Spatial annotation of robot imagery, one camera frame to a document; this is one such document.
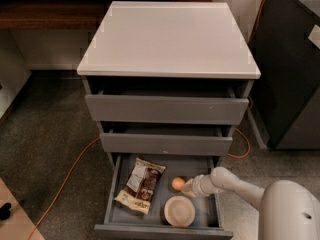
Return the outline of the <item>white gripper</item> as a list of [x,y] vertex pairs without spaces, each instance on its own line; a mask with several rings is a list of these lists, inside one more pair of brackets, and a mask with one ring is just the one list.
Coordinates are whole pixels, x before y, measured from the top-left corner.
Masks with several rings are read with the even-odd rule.
[[213,185],[209,175],[199,175],[184,183],[183,188],[192,186],[191,189],[181,190],[181,192],[191,198],[208,197],[218,193],[218,188]]

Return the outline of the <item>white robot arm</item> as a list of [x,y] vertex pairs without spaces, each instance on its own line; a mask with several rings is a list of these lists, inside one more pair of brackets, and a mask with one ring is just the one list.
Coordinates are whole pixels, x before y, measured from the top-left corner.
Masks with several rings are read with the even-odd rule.
[[216,167],[188,180],[181,191],[194,198],[238,195],[259,212],[258,240],[320,240],[320,201],[296,182],[278,180],[262,188]]

